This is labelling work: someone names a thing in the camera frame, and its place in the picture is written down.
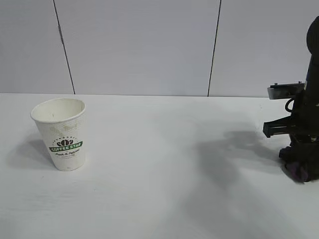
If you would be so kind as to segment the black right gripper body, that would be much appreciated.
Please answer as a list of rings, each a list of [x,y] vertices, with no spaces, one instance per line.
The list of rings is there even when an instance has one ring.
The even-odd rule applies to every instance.
[[[290,116],[264,123],[263,133],[267,138],[288,134],[296,141],[319,141],[318,100],[300,92],[286,102],[285,109],[291,113]]]

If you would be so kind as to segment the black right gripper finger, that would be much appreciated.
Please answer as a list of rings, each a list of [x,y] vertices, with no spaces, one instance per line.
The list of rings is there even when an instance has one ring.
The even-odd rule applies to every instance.
[[[291,141],[292,155],[290,162],[292,163],[307,163],[309,154],[309,142],[306,141]]]
[[[312,144],[309,152],[309,178],[319,177],[319,143]]]

